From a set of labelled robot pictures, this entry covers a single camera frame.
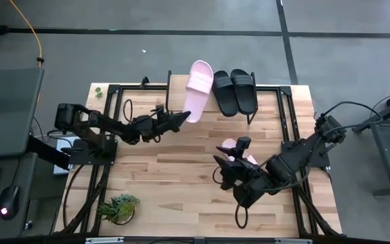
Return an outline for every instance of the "slide sandal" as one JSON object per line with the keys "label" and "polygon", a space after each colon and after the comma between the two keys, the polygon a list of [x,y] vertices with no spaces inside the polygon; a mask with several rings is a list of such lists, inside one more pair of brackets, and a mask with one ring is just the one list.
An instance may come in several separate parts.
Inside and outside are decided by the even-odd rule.
{"label": "slide sandal", "polygon": [[238,107],[234,84],[225,71],[221,70],[215,73],[212,90],[223,116],[233,117],[237,115]]}
{"label": "slide sandal", "polygon": [[230,77],[236,92],[238,110],[243,115],[253,114],[258,106],[255,99],[255,83],[248,73],[240,69],[233,70]]}
{"label": "slide sandal", "polygon": [[190,111],[187,122],[196,123],[200,120],[209,99],[212,84],[213,70],[210,65],[202,60],[195,61],[190,68],[183,107],[183,112]]}
{"label": "slide sandal", "polygon": [[[226,140],[224,140],[222,142],[222,147],[224,148],[234,148],[236,147],[236,141],[231,139],[231,138],[228,138]],[[228,156],[228,155],[225,155],[230,161],[234,161],[234,157],[233,156]],[[246,158],[246,160],[248,160],[249,162],[257,165],[258,163],[256,162],[256,160],[254,159],[254,157],[252,155],[250,155],[249,153],[247,153],[247,151],[245,150],[244,153],[243,153],[243,157]]]}

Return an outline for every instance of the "computer mouse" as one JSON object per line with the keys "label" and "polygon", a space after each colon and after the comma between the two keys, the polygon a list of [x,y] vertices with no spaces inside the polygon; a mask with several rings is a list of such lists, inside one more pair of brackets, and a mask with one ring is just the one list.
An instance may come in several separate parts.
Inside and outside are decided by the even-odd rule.
{"label": "computer mouse", "polygon": [[9,220],[19,210],[19,186],[8,186],[0,194],[0,216]]}

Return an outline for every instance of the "black slipper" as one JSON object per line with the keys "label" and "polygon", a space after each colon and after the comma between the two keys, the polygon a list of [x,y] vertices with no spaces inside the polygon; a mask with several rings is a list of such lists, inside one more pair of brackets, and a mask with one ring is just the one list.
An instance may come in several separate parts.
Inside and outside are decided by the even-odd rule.
{"label": "black slipper", "polygon": [[215,73],[212,90],[222,114],[225,117],[237,115],[238,109],[234,84],[225,71],[221,70]]}
{"label": "black slipper", "polygon": [[233,70],[230,77],[236,92],[238,110],[243,115],[253,114],[258,103],[255,97],[255,83],[248,73],[240,69]]}

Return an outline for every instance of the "red light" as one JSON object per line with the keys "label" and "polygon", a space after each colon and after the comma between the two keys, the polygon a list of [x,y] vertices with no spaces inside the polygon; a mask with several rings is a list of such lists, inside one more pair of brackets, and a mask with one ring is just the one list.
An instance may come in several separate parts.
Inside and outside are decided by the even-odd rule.
{"label": "red light", "polygon": [[5,214],[7,214],[7,213],[8,213],[7,208],[6,208],[6,207],[3,207],[3,208],[1,209],[1,214],[5,215]]}

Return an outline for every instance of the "plant pot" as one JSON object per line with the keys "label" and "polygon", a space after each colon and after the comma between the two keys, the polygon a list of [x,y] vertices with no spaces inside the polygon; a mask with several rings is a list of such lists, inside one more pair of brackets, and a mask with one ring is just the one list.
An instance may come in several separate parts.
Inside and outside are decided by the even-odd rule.
{"label": "plant pot", "polygon": [[133,208],[132,215],[130,216],[130,218],[128,220],[125,220],[124,222],[121,222],[121,223],[113,223],[113,224],[125,225],[125,224],[129,223],[133,219],[134,216],[135,216],[135,208]]}

